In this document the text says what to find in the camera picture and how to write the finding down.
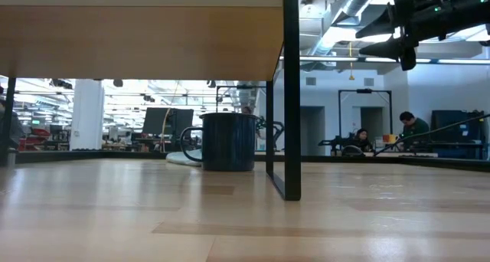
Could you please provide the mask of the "black background rig frame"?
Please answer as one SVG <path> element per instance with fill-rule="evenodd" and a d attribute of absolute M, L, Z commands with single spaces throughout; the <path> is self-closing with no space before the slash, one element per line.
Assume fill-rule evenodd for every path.
<path fill-rule="evenodd" d="M 215 111 L 218 112 L 220 105 L 230 105 L 235 111 L 242 106 L 252 106 L 261 91 L 265 91 L 266 86 L 238 84 L 238 85 L 218 85 L 215 87 Z"/>
<path fill-rule="evenodd" d="M 338 135 L 342 136 L 342 94 L 346 93 L 356 93 L 356 94 L 377 94 L 381 99 L 383 99 L 387 104 L 388 104 L 388 116 L 389 116 L 389 134 L 391 134 L 394 131 L 394 125 L 393 125 L 393 94 L 391 90 L 373 90 L 370 88 L 364 88 L 364 89 L 356 89 L 356 90 L 348 90 L 348 89 L 341 89 L 338 90 Z"/>

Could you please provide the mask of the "wooden shelf with black legs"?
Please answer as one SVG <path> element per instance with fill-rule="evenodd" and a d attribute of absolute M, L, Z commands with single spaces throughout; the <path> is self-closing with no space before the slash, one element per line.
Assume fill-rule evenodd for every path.
<path fill-rule="evenodd" d="M 283 64 L 283 199 L 302 195 L 299 0 L 0 0 L 0 74 L 17 78 L 263 81 Z"/>

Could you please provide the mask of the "white pillar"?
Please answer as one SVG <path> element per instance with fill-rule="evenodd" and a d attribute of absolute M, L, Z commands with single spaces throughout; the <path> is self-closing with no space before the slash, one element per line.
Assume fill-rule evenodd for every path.
<path fill-rule="evenodd" d="M 70 151 L 100 149 L 103 138 L 104 89 L 98 80 L 76 80 Z"/>

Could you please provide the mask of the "dark background monitor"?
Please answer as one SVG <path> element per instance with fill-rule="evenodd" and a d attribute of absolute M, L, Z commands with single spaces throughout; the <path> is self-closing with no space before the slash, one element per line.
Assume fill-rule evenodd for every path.
<path fill-rule="evenodd" d="M 192 126 L 193 110 L 149 107 L 145 113 L 142 133 L 180 136 Z"/>

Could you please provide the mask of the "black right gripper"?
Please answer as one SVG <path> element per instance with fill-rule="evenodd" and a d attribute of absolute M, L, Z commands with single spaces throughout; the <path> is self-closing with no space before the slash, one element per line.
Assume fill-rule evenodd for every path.
<path fill-rule="evenodd" d="M 383 13 L 359 30 L 356 38 L 393 34 L 400 37 L 368 45 L 359 54 L 399 61 L 403 70 L 416 65 L 415 48 L 421 41 L 490 23 L 490 0 L 394 0 Z"/>

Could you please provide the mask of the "black aluminium table frame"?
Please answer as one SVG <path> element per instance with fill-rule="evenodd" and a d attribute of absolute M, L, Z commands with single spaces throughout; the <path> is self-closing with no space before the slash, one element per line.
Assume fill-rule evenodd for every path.
<path fill-rule="evenodd" d="M 116 152 L 116 151 L 50 151 L 15 152 L 17 164 L 35 162 L 59 162 L 81 159 L 166 159 L 167 155 L 157 152 Z M 313 163 L 358 163 L 358 164 L 400 164 L 423 167 L 458 169 L 470 172 L 490 173 L 490 161 L 470 159 L 441 159 L 430 157 L 349 157 L 349 156 L 303 156 L 302 162 Z"/>

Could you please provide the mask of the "light blue cloth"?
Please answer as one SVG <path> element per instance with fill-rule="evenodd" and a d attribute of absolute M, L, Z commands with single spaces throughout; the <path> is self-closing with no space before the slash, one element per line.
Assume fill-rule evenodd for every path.
<path fill-rule="evenodd" d="M 202 157 L 202 152 L 200 149 L 190 150 L 188 151 L 188 154 L 196 159 L 200 159 Z M 195 162 L 190 160 L 185 156 L 183 152 L 171 152 L 166 156 L 165 159 L 167 162 L 177 164 L 177 165 L 187 165 L 187 166 L 194 166 L 194 167 L 201 166 L 200 162 Z"/>

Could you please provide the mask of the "dark blue enamel mug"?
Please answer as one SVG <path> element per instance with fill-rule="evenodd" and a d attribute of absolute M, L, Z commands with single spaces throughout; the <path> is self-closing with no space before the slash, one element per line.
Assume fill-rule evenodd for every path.
<path fill-rule="evenodd" d="M 206 113 L 202 126 L 188 127 L 180 136 L 181 148 L 189 131 L 201 131 L 201 158 L 184 150 L 184 156 L 199 162 L 204 171 L 248 172 L 255 162 L 256 116 L 243 113 Z"/>

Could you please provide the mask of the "silver ceiling duct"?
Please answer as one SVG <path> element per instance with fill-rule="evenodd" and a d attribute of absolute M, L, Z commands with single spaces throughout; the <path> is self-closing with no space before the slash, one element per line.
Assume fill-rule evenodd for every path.
<path fill-rule="evenodd" d="M 355 33 L 374 15 L 375 0 L 300 0 L 300 54 L 327 57 L 335 45 L 356 41 Z"/>

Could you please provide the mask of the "seated person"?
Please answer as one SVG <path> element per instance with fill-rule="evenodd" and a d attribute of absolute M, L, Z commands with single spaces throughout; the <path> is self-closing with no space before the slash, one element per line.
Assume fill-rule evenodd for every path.
<path fill-rule="evenodd" d="M 420 118 L 415 117 L 411 112 L 402 112 L 399 116 L 400 121 L 403 124 L 403 131 L 401 133 L 401 139 L 418 135 L 421 133 L 427 133 L 430 131 L 428 123 Z M 422 145 L 430 140 L 429 135 L 418 136 L 412 139 L 408 139 L 402 142 L 402 146 L 405 150 L 412 149 L 414 146 Z"/>
<path fill-rule="evenodd" d="M 368 131 L 364 128 L 359 129 L 356 134 L 348 141 L 349 146 L 356 146 L 362 152 L 372 152 L 374 150 L 368 139 Z"/>

